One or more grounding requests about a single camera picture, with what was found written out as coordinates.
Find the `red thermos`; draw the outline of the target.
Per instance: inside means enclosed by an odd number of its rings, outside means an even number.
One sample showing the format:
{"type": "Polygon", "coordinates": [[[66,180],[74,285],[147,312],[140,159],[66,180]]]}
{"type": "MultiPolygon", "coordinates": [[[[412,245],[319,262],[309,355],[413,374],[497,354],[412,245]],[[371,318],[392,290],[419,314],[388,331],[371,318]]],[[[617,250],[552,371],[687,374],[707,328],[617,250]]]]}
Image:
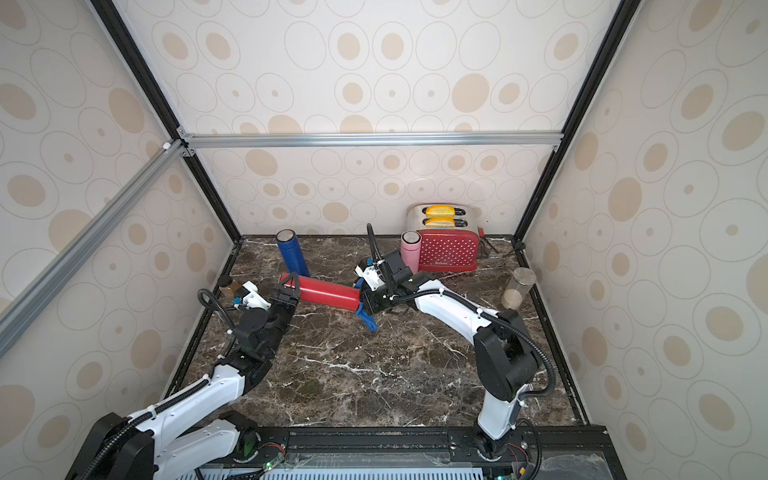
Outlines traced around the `red thermos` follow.
{"type": "Polygon", "coordinates": [[[298,276],[299,299],[302,302],[356,311],[360,305],[360,290],[305,276],[298,276]]]}

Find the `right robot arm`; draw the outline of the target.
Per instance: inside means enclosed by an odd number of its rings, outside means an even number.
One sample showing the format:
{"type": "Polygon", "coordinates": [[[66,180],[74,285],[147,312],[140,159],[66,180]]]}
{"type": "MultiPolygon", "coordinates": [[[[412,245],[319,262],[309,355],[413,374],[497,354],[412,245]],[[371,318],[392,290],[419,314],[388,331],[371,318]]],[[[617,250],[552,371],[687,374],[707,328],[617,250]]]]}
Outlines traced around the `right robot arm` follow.
{"type": "Polygon", "coordinates": [[[516,311],[484,308],[434,276],[412,272],[396,251],[386,256],[376,253],[360,261],[355,271],[366,315],[408,305],[440,320],[473,345],[478,378],[485,389],[476,420],[481,448],[490,451],[507,440],[519,425],[526,400],[554,392],[554,365],[516,311]]]}

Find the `blue cleaning cloth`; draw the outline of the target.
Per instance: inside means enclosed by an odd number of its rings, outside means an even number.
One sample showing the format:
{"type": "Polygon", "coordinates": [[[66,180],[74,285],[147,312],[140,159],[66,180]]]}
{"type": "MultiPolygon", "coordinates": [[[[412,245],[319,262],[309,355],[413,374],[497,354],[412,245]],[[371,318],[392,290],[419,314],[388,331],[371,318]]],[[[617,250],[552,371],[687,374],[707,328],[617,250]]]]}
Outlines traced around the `blue cleaning cloth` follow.
{"type": "MultiPolygon", "coordinates": [[[[354,284],[354,287],[360,291],[363,290],[363,286],[366,284],[363,278],[358,278],[357,281],[354,284]]],[[[371,331],[371,332],[377,332],[378,331],[378,325],[373,318],[371,314],[367,312],[365,309],[364,303],[362,300],[359,301],[358,308],[355,311],[355,314],[358,318],[360,318],[363,322],[363,324],[371,331]]]]}

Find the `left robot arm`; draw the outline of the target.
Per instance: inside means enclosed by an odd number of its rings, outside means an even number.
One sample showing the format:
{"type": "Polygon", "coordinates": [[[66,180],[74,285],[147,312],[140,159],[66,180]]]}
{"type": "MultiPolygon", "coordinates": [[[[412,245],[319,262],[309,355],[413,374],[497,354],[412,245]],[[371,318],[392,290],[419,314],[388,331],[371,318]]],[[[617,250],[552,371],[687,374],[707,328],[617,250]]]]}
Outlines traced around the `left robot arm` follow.
{"type": "Polygon", "coordinates": [[[204,427],[198,422],[253,390],[268,374],[299,304],[292,273],[266,308],[246,310],[211,373],[167,399],[126,417],[111,413],[89,432],[67,474],[70,479],[175,479],[219,458],[248,463],[259,454],[256,424],[237,412],[204,427]]]}

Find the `blue thermos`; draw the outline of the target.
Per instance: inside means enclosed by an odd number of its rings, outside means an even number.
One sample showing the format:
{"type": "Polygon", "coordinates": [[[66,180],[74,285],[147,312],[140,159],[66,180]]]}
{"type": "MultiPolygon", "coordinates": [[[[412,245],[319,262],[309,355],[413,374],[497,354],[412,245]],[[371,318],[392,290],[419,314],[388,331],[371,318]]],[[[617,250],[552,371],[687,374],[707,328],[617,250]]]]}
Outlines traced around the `blue thermos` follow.
{"type": "Polygon", "coordinates": [[[282,229],[276,233],[275,239],[288,271],[310,277],[311,274],[296,232],[292,229],[282,229]]]}

